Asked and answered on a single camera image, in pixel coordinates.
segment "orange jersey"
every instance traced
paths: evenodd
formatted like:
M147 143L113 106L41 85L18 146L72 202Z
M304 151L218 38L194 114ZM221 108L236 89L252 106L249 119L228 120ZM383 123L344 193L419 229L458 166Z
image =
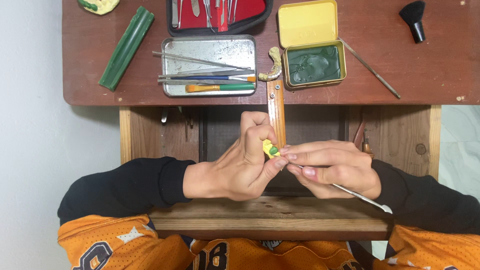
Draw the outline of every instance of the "orange jersey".
M147 215L90 215L63 224L58 243L73 270L361 270L348 242L214 241L172 235L159 239ZM480 269L480 236L433 233L396 226L389 244L396 254L376 259L374 270Z

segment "black sleeve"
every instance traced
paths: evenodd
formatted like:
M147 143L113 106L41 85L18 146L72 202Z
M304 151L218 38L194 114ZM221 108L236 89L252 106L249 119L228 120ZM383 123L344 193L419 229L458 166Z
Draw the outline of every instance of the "black sleeve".
M372 161L372 168L382 183L375 201L389 206L399 224L439 233L480 235L476 198L450 189L430 175L413 176L379 160Z
M183 175L192 160L135 159L109 171L75 181L58 209L60 225L88 215L129 217L153 206L189 202L183 195Z

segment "fingernail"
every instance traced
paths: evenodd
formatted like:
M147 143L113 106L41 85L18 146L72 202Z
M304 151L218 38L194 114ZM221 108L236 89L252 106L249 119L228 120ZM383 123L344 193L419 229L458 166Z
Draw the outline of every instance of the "fingernail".
M296 159L297 159L297 155L295 155L295 154L288 154L288 155L287 155L287 159L289 159L289 160L296 160Z
M279 160L277 162L275 162L275 167L277 167L278 169L282 169L285 165L287 165L288 161L286 160Z
M303 167L303 173L307 176L314 176L315 175L315 170L310 167Z

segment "person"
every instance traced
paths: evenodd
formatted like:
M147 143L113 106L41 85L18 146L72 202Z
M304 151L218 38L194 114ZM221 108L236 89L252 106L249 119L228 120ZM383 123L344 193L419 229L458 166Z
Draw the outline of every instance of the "person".
M74 270L473 270L480 269L480 205L472 196L372 160L352 143L286 146L265 162L262 141L277 143L268 115L244 112L239 139L215 162L135 159L84 176L65 194L58 243ZM319 199L347 198L343 185L389 206L396 225L386 259L354 241L159 239L147 213L193 198L259 197L288 161L287 169Z

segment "blue brush handle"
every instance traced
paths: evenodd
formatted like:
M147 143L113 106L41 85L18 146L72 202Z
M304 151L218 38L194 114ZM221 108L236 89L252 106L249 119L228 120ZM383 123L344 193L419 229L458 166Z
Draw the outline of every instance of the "blue brush handle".
M190 76L176 77L178 80L228 80L228 76Z

